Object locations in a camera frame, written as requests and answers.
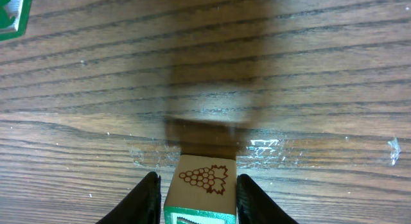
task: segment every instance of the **wooden surface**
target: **wooden surface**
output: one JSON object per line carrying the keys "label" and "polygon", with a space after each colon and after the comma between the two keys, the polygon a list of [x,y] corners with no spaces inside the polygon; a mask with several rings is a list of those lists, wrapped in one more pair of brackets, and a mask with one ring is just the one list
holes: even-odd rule
{"label": "wooden surface", "polygon": [[95,223],[149,171],[164,202],[180,151],[299,223],[410,223],[410,53],[411,0],[33,0],[0,43],[1,223]]}

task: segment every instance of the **green edge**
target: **green edge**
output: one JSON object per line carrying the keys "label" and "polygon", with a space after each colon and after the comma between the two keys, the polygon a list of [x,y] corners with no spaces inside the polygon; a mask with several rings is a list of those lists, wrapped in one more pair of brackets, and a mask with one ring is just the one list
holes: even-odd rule
{"label": "green edge", "polygon": [[24,35],[27,28],[28,17],[30,16],[31,0],[23,0],[21,10],[19,29],[16,32],[5,33],[0,35],[0,41],[14,39]]}
{"label": "green edge", "polygon": [[208,218],[218,218],[221,220],[225,220],[225,224],[236,224],[236,216],[232,214],[224,214],[220,212],[213,212],[213,211],[199,211],[194,209],[188,209],[183,207],[172,207],[167,206],[164,207],[164,220],[166,224],[172,224],[171,214],[189,214],[201,217],[208,217]]}

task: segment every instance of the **grape cluster print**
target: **grape cluster print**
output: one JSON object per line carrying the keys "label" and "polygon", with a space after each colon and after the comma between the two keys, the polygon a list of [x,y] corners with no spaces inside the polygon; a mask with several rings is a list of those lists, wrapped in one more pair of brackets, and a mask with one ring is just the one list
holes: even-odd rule
{"label": "grape cluster print", "polygon": [[213,165],[210,168],[199,168],[192,171],[186,171],[179,174],[179,178],[192,186],[198,186],[207,191],[207,193],[223,195],[225,188],[225,179],[228,177],[226,166]]}

